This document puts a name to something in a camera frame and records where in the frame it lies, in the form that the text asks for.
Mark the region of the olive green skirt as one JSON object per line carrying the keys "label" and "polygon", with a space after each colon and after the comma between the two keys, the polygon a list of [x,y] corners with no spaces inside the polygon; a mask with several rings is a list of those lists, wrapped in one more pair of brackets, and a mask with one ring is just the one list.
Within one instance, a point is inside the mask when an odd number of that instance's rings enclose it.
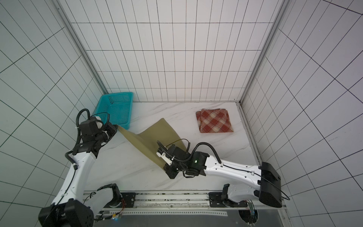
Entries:
{"label": "olive green skirt", "polygon": [[159,149],[157,141],[160,141],[163,145],[174,142],[182,150],[186,151],[187,149],[180,140],[179,135],[164,118],[139,134],[130,132],[121,126],[118,127],[118,130],[135,148],[160,168],[164,167],[165,162],[157,156],[157,150]]}

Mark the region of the red plaid skirt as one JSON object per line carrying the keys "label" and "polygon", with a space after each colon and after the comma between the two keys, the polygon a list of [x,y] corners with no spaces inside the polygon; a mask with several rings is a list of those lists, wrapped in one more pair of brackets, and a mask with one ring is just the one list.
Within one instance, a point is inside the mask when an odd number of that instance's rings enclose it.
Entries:
{"label": "red plaid skirt", "polygon": [[202,109],[196,112],[200,133],[234,132],[226,109]]}

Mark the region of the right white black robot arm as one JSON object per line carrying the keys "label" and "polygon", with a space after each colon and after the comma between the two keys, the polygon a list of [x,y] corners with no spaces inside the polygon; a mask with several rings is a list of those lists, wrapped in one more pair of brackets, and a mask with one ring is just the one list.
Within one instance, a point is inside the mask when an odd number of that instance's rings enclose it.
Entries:
{"label": "right white black robot arm", "polygon": [[192,151],[175,144],[157,142],[157,156],[164,162],[164,171],[174,179],[179,173],[185,178],[218,176],[230,180],[223,186],[221,201],[233,207],[244,201],[259,200],[264,205],[281,208],[289,196],[281,189],[281,177],[267,162],[261,165],[242,165],[222,160],[216,149],[207,142],[198,143]]}

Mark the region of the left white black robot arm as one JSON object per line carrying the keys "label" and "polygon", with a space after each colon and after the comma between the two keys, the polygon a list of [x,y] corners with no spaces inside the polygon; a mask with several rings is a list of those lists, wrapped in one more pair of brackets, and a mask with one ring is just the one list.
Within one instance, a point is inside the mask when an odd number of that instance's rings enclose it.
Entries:
{"label": "left white black robot arm", "polygon": [[65,153],[71,163],[66,179],[50,206],[41,209],[38,221],[43,227],[91,227],[105,207],[124,206],[117,184],[100,187],[87,201],[84,190],[99,150],[116,134],[117,126],[90,114],[86,108],[76,117],[77,139],[74,148]]}

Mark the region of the teal plastic basket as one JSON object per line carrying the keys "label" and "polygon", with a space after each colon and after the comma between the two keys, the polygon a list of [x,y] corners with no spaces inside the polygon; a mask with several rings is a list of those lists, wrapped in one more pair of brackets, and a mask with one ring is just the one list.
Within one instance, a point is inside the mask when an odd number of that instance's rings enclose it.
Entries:
{"label": "teal plastic basket", "polygon": [[130,128],[132,102],[132,92],[103,95],[98,102],[94,115],[99,116],[104,123],[107,122],[109,116],[111,124],[128,130]]}

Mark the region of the aluminium mounting rail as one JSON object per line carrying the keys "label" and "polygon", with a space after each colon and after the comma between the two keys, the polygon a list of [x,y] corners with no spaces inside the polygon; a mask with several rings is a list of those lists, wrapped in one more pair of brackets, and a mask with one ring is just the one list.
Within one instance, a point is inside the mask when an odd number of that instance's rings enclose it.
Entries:
{"label": "aluminium mounting rail", "polygon": [[[123,214],[141,213],[143,210],[152,210],[160,214],[162,210],[217,210],[217,209],[238,209],[247,208],[212,208],[209,206],[209,193],[220,191],[144,191],[144,192],[120,192],[136,193],[136,200],[133,208],[125,208]],[[282,202],[281,208],[273,208],[264,205],[259,200],[252,200],[255,209],[284,209],[285,203]],[[121,209],[105,206],[97,215],[104,212],[105,215],[119,212]]]}

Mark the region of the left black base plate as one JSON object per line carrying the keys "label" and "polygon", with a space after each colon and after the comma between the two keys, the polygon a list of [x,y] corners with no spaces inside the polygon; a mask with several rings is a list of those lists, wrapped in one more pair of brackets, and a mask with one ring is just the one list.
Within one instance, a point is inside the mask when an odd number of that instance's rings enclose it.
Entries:
{"label": "left black base plate", "polygon": [[117,203],[116,208],[133,208],[135,200],[136,193],[120,193],[119,203]]}

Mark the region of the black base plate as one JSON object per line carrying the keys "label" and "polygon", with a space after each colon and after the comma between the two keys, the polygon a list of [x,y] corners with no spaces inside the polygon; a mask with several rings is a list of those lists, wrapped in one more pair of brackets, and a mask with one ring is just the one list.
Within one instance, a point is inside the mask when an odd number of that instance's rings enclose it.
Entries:
{"label": "black base plate", "polygon": [[117,203],[116,208],[133,208],[135,200],[136,193],[120,193],[119,203]]}
{"label": "black base plate", "polygon": [[245,201],[231,201],[228,196],[222,192],[210,192],[209,206],[212,208],[246,208],[248,207],[248,204]]}

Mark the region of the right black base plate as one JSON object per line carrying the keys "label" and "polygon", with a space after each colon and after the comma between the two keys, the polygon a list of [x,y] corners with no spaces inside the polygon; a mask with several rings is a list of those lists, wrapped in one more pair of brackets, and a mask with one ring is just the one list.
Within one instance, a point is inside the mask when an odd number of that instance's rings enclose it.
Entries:
{"label": "right black base plate", "polygon": [[212,208],[246,208],[248,207],[248,204],[245,201],[231,201],[228,196],[222,192],[210,192],[209,206]]}

